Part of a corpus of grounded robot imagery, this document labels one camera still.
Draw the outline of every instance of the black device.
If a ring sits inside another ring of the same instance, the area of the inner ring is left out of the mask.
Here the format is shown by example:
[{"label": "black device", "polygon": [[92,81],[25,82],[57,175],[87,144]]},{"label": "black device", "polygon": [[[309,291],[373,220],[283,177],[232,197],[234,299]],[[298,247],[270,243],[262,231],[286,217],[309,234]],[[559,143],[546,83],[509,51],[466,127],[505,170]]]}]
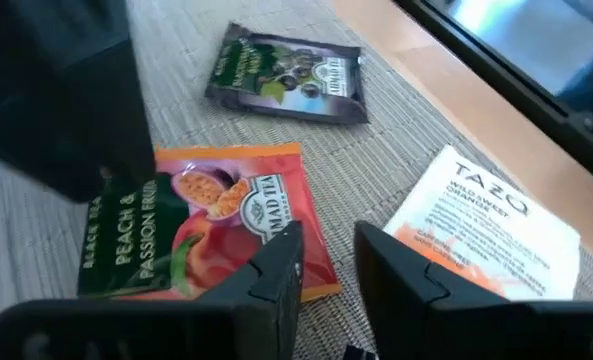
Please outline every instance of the black device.
[{"label": "black device", "polygon": [[381,359],[593,359],[593,302],[510,302],[366,222],[354,246]]},{"label": "black device", "polygon": [[367,350],[347,345],[345,354],[343,354],[343,360],[378,360],[378,356]]},{"label": "black device", "polygon": [[303,232],[291,222],[194,301],[39,300],[0,314],[0,360],[292,358]]},{"label": "black device", "polygon": [[[563,93],[551,94],[435,4],[440,1],[395,2],[593,173],[593,60]],[[567,5],[561,1],[560,6]]]},{"label": "black device", "polygon": [[154,176],[124,0],[0,0],[0,159],[75,201]]}]

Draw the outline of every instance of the gray placemat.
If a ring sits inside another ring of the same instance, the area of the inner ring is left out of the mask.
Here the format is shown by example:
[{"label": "gray placemat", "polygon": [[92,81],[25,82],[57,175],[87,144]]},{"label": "gray placemat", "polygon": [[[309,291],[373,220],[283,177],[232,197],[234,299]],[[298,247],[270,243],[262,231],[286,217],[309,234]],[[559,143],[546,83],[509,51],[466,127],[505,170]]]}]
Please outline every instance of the gray placemat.
[{"label": "gray placemat", "polygon": [[[303,307],[296,358],[339,359],[347,343],[373,349],[354,274],[353,222],[384,225],[445,144],[507,177],[324,0],[132,0],[129,8],[155,143],[304,144],[316,209],[344,291]],[[230,20],[256,31],[362,46],[372,124],[261,117],[204,99],[207,74]],[[85,211],[0,165],[0,310],[18,301],[75,294]],[[586,252],[581,268],[577,295],[593,299],[593,257]]]}]

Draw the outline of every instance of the tazo tea packet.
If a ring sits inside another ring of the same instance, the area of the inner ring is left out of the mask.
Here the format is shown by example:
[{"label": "tazo tea packet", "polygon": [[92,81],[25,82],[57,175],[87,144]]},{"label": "tazo tea packet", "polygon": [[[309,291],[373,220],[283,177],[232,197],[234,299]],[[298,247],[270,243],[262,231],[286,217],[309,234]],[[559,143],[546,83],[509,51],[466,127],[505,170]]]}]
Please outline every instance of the tazo tea packet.
[{"label": "tazo tea packet", "polygon": [[367,123],[360,48],[257,34],[230,23],[205,96],[222,105],[331,123]]},{"label": "tazo tea packet", "polygon": [[446,146],[385,232],[509,300],[571,300],[580,235]]},{"label": "tazo tea packet", "polygon": [[140,191],[111,178],[91,202],[79,296],[195,299],[292,220],[303,225],[302,300],[341,290],[300,144],[162,149],[156,166]]}]

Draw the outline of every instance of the tea bag packet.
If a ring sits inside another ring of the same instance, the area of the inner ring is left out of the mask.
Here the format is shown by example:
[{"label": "tea bag packet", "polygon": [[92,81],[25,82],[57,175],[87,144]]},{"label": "tea bag packet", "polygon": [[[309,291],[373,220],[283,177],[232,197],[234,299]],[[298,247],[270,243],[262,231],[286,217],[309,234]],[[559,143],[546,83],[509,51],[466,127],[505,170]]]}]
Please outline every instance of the tea bag packet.
[{"label": "tea bag packet", "polygon": [[230,23],[205,96],[237,110],[367,123],[360,53],[358,47],[258,34]]},{"label": "tea bag packet", "polygon": [[156,177],[89,206],[78,296],[193,300],[299,221],[302,301],[341,291],[298,143],[158,149]]},{"label": "tea bag packet", "polygon": [[433,263],[506,299],[574,297],[580,234],[449,145],[384,230]]}]

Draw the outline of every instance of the black tea packet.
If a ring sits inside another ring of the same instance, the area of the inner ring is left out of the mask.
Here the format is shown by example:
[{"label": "black tea packet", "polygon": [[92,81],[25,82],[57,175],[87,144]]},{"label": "black tea packet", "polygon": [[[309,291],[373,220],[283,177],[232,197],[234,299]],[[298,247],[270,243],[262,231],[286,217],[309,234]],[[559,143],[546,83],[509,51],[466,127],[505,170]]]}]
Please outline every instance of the black tea packet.
[{"label": "black tea packet", "polygon": [[360,48],[257,34],[230,23],[205,96],[236,110],[367,123]]}]

